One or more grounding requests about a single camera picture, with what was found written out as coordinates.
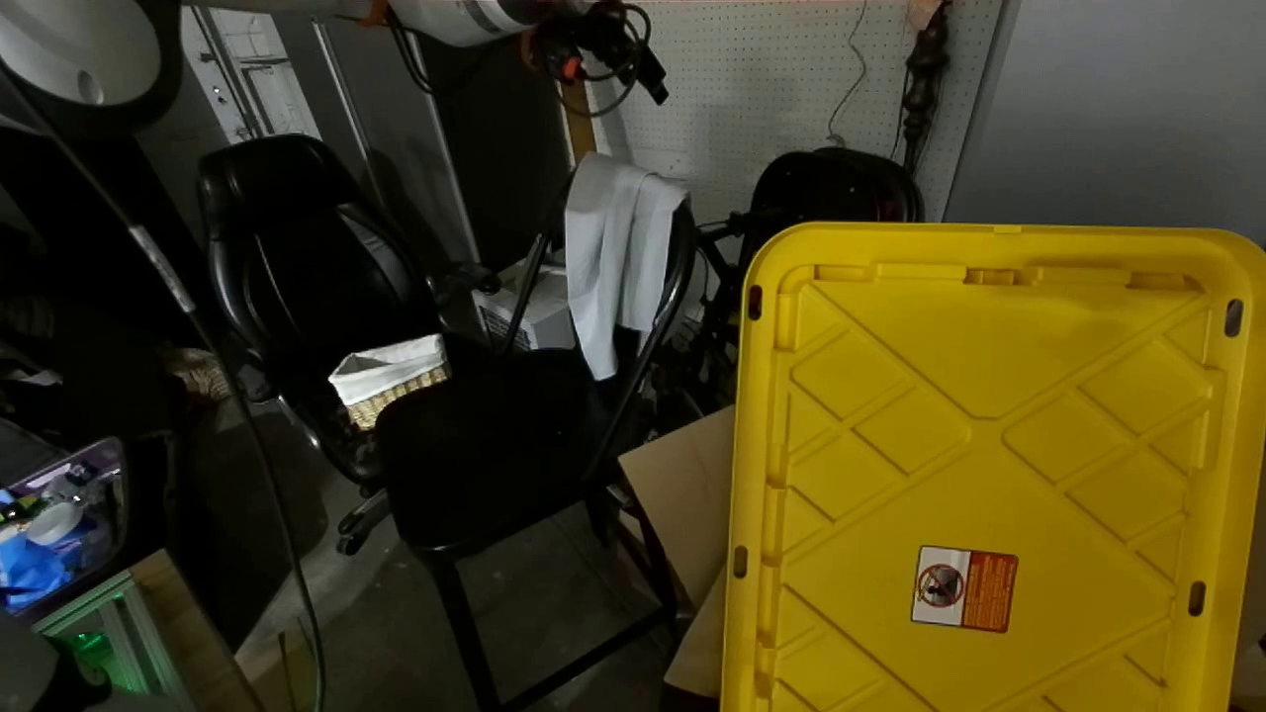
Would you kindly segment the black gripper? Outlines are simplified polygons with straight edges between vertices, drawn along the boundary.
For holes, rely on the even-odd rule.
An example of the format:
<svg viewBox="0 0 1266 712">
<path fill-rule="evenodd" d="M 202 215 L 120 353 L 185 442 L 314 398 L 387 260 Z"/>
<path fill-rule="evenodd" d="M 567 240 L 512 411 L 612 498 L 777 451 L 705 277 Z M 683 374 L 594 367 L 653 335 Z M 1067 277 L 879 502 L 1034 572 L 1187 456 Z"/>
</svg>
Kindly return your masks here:
<svg viewBox="0 0 1266 712">
<path fill-rule="evenodd" d="M 653 103 L 668 99 L 668 72 L 653 51 L 653 17 L 629 0 L 594 0 L 583 17 L 562 18 L 562 38 L 588 51 L 624 86 L 641 86 Z"/>
</svg>

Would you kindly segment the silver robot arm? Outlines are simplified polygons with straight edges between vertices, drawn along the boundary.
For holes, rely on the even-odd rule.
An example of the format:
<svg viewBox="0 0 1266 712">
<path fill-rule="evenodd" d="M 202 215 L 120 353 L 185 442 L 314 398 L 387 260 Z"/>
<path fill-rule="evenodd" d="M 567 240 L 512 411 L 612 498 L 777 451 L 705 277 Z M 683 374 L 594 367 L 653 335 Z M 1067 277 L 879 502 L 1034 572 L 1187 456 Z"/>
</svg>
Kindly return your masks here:
<svg viewBox="0 0 1266 712">
<path fill-rule="evenodd" d="M 184 61 L 225 38 L 230 67 L 288 61 L 281 18 L 346 18 L 475 51 L 529 38 L 562 84 L 594 61 L 668 99 L 668 72 L 633 0 L 0 0 L 0 119 L 10 130 L 137 130 L 177 99 Z"/>
</svg>

